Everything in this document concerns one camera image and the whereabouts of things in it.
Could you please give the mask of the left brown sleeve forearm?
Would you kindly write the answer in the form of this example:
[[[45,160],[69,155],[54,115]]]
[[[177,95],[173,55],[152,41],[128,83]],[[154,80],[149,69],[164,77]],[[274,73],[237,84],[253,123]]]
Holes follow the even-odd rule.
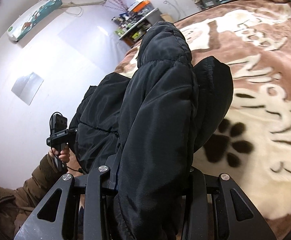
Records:
[[[22,187],[0,187],[0,239],[14,239],[37,204],[66,173],[56,168],[54,159],[54,155],[46,154]]]

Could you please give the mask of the person's left hand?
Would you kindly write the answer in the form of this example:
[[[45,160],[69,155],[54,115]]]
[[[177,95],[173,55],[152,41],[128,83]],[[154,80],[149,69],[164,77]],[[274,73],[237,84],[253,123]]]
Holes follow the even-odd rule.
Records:
[[[50,148],[48,153],[52,158],[57,157],[64,163],[70,161],[70,149],[68,145],[66,145],[61,152],[58,152],[55,148]]]

